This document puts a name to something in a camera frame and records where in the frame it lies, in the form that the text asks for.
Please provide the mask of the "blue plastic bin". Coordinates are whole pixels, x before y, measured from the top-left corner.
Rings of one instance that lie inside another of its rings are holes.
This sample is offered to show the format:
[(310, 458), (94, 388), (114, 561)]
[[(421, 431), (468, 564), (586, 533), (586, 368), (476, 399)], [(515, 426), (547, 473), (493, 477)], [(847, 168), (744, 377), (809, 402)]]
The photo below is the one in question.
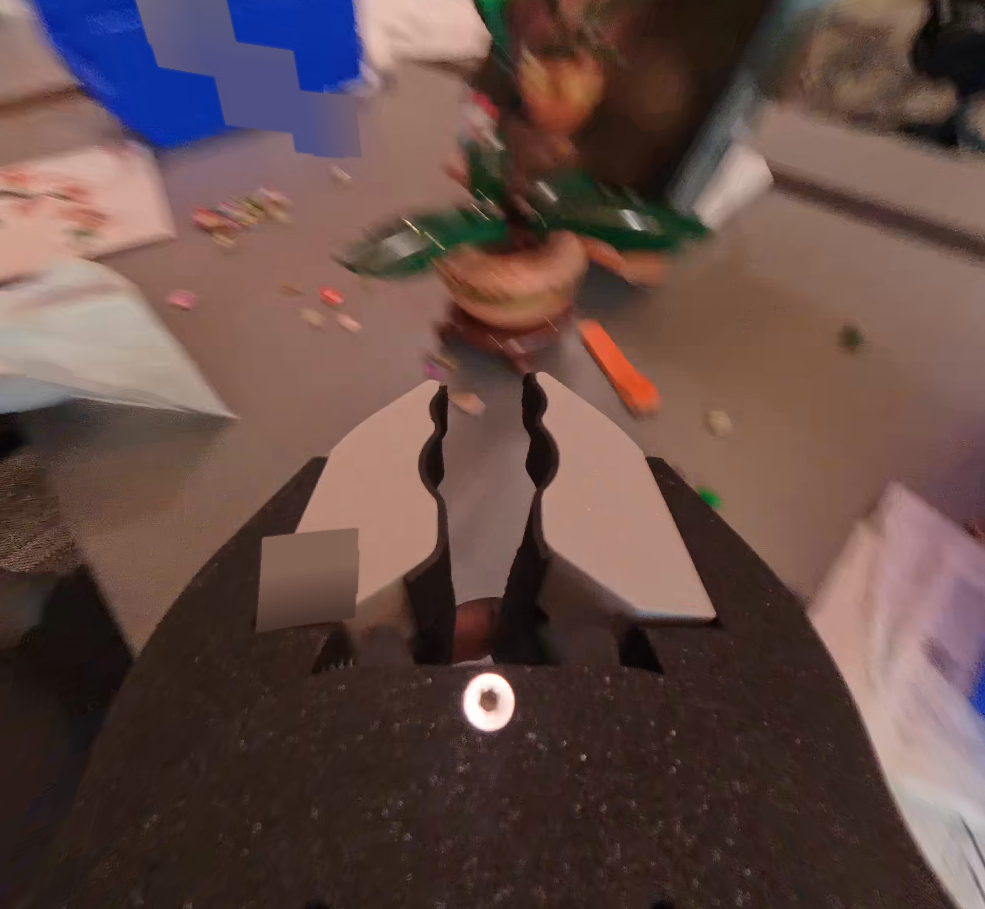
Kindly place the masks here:
[(361, 154), (354, 0), (28, 0), (85, 93), (158, 149), (249, 129)]

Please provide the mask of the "orange brick separator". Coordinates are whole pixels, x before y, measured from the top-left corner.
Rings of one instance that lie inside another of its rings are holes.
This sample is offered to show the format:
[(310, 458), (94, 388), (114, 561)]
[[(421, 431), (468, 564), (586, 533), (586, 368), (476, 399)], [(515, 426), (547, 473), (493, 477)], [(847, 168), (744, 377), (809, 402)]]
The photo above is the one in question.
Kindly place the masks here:
[(583, 347), (622, 401), (637, 417), (652, 416), (662, 401), (655, 385), (636, 369), (600, 323), (583, 319), (576, 324)]

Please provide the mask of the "crumpled white paper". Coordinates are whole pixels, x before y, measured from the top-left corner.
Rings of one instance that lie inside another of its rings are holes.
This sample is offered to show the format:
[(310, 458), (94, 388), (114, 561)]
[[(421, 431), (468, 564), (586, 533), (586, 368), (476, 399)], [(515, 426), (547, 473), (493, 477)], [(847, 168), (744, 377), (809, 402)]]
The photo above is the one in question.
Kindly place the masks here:
[(363, 60), (378, 74), (403, 62), (469, 64), (491, 37), (474, 0), (354, 0)]

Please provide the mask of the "white paper bag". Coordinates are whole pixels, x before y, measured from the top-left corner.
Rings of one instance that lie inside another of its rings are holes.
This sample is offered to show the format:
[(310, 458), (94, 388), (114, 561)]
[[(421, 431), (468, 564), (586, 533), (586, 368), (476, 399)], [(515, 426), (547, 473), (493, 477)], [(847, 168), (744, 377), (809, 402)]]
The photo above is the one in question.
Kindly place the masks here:
[(983, 907), (983, 540), (890, 484), (809, 617), (926, 861), (958, 907)]
[(137, 287), (63, 259), (2, 285), (1, 412), (74, 401), (234, 419)]

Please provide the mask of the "person's dark trousers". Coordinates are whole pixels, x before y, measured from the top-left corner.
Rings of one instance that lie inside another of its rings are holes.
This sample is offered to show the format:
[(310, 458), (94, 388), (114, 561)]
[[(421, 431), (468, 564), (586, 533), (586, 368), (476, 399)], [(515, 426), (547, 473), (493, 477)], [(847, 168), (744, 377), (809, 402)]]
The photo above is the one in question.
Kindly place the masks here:
[(2, 581), (1, 905), (35, 907), (133, 656), (86, 565)]

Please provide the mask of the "pile of mixed small bricks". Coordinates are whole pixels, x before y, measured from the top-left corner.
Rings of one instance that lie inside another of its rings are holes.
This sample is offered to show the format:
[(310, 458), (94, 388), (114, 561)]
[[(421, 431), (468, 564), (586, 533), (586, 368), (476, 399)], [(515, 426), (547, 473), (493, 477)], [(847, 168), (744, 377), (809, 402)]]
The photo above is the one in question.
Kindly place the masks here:
[(223, 248), (233, 248), (241, 232), (264, 224), (288, 223), (292, 201), (282, 191), (259, 187), (233, 196), (212, 207), (203, 207), (191, 214), (191, 225), (212, 242)]

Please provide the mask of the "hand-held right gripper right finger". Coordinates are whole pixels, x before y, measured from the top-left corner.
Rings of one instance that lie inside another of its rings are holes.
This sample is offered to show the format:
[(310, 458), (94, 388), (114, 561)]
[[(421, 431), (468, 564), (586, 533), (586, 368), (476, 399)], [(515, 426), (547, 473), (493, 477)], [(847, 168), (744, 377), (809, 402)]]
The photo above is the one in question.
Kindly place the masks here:
[(534, 485), (499, 607), (497, 662), (659, 665), (649, 630), (716, 620), (642, 450), (543, 372), (524, 377)]

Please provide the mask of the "orchid picture instruction booklet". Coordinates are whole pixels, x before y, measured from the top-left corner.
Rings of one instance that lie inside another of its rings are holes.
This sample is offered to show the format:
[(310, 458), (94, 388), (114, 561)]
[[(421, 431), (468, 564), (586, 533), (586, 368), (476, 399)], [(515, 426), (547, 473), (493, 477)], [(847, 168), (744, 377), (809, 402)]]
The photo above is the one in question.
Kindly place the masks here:
[(1, 169), (1, 281), (59, 259), (100, 259), (176, 238), (154, 153), (94, 146)]

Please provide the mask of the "toy brick orchid pot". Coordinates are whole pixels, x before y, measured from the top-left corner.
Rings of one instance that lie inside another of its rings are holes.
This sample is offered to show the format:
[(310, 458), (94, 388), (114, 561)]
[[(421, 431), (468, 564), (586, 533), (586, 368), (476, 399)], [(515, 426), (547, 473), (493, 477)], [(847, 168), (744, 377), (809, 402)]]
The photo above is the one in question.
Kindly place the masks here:
[(527, 371), (524, 339), (557, 332), (591, 260), (626, 282), (702, 233), (660, 196), (658, 164), (690, 128), (693, 74), (659, 29), (661, 0), (498, 0), (463, 111), (467, 200), (377, 226), (341, 251), (363, 279), (435, 273), (443, 341), (475, 338)]

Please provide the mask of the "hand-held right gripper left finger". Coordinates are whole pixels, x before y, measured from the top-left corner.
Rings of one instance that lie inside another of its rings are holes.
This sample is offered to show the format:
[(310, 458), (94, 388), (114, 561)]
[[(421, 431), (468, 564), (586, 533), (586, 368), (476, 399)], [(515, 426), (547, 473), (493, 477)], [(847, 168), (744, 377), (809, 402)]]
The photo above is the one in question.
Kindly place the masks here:
[(448, 390), (425, 380), (330, 452), (297, 533), (355, 530), (352, 634), (396, 630), (419, 665), (449, 665), (456, 601), (443, 444)]

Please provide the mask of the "grey desk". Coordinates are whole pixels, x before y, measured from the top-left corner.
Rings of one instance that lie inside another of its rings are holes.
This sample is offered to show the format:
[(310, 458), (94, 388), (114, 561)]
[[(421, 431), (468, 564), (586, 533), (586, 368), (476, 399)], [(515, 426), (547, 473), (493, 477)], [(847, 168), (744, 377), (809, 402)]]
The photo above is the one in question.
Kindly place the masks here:
[[(332, 260), (364, 227), (454, 203), (444, 176), (465, 86), (407, 66), (360, 98), (363, 156), (338, 164), (278, 134), (235, 133), (160, 159), (178, 238), (105, 263), (140, 287), (238, 418), (63, 407), (26, 417), (83, 556), (131, 649), (205, 561), (309, 458), (416, 386), (445, 310), (432, 276), (354, 278)], [(582, 288), (657, 386), (635, 420), (577, 336), (543, 366), (677, 469), (805, 599), (856, 519), (899, 481), (957, 522), (983, 517), (983, 158), (942, 154), (770, 107), (772, 190), (675, 262), (662, 287)], [(288, 223), (223, 249), (191, 214), (259, 187)], [(330, 308), (319, 287), (345, 303)], [(196, 294), (193, 310), (167, 303)], [(314, 329), (303, 308), (362, 330)], [(838, 345), (845, 324), (865, 346)], [(726, 411), (732, 435), (709, 433)]]

